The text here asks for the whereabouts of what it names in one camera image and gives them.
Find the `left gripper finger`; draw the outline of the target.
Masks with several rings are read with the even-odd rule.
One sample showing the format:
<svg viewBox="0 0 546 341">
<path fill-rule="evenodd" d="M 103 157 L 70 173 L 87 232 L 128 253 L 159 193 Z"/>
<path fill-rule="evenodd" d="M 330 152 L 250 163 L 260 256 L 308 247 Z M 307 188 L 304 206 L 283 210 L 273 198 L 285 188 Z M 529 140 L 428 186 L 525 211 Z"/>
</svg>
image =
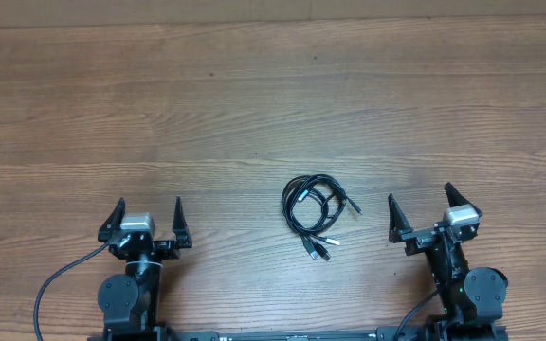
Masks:
<svg viewBox="0 0 546 341">
<path fill-rule="evenodd" d="M 125 215 L 125 208 L 125 200 L 123 198 L 120 198 L 113 212 L 99 228 L 99 237 L 112 237 L 114 232 L 119 230 L 121 221 Z"/>
<path fill-rule="evenodd" d="M 191 233 L 184 217 L 180 197 L 177 197 L 175 202 L 172 232 L 175 235 L 176 244 L 191 244 Z"/>
</svg>

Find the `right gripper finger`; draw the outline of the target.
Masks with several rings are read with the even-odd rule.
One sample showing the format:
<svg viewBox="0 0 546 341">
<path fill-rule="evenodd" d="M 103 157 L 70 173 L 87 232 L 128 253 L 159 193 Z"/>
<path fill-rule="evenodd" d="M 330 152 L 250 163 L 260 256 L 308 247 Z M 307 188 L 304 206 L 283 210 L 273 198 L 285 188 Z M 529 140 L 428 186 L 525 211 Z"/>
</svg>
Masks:
<svg viewBox="0 0 546 341">
<path fill-rule="evenodd" d="M 388 205 L 390 213 L 389 242 L 403 242 L 405 235 L 411 233 L 413 229 L 392 194 L 388 196 Z"/>
<path fill-rule="evenodd" d="M 471 205 L 479 216 L 482 216 L 482 211 L 467 200 L 450 182 L 445 183 L 444 190 L 450 207 Z"/>
</svg>

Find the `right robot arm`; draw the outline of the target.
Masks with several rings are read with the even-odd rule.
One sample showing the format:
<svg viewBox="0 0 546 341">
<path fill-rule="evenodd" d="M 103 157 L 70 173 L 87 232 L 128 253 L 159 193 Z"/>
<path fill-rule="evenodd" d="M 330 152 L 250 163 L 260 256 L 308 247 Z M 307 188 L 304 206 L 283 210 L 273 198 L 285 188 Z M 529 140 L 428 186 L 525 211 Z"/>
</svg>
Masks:
<svg viewBox="0 0 546 341">
<path fill-rule="evenodd" d="M 456 190 L 444 186 L 449 208 L 441 221 L 414 230 L 392 195 L 389 241 L 403 243 L 408 256 L 423 253 L 435 290 L 394 327 L 394 340 L 502 341 L 509 335 L 496 322 L 503 316 L 508 278 L 498 269 L 471 269 L 462 243 L 477 237 L 482 212 Z"/>
</svg>

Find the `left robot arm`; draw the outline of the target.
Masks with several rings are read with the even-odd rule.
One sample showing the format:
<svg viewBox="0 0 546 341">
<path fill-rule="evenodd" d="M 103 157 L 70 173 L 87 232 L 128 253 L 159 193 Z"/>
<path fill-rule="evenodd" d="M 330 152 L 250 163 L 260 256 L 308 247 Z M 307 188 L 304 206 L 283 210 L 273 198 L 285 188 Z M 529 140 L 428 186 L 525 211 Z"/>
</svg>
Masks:
<svg viewBox="0 0 546 341">
<path fill-rule="evenodd" d="M 120 199 L 98 232 L 98 241 L 117 259 L 124 272 L 107 278 L 98 291 L 103 312 L 103 340 L 175 340 L 168 323 L 158 319 L 163 261 L 177 260 L 192 247 L 182 201 L 175 201 L 171 240 L 155 238 L 149 213 L 128 213 Z"/>
</svg>

